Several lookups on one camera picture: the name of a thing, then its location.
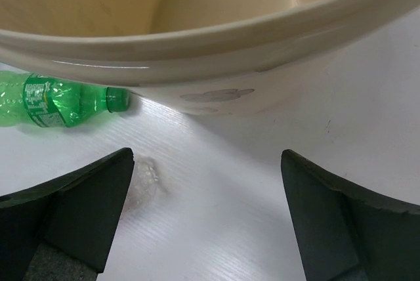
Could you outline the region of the red label water bottle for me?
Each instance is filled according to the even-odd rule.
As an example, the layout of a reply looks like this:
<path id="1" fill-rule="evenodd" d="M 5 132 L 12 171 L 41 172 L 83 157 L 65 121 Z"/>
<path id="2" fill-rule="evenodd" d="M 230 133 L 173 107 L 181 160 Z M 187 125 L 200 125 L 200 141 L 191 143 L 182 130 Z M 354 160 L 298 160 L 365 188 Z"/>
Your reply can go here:
<path id="1" fill-rule="evenodd" d="M 131 183 L 123 206 L 122 215 L 138 211 L 156 196 L 168 195 L 159 175 L 157 163 L 147 156 L 136 155 Z"/>

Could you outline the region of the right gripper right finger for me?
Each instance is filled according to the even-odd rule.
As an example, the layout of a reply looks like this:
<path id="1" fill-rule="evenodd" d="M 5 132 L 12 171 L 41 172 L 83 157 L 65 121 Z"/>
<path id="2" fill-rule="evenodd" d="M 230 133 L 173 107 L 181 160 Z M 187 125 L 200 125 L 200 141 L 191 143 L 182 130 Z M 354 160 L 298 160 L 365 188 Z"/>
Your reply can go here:
<path id="1" fill-rule="evenodd" d="M 285 195 L 307 280 L 418 280 L 419 206 L 339 177 L 292 150 Z"/>

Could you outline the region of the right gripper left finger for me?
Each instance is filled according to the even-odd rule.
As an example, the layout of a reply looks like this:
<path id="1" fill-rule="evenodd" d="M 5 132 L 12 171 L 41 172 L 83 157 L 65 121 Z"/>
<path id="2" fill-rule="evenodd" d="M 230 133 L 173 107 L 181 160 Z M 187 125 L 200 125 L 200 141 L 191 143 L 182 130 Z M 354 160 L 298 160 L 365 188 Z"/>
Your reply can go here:
<path id="1" fill-rule="evenodd" d="M 2 280 L 96 280 L 104 272 L 134 169 L 122 148 L 1 197 Z"/>

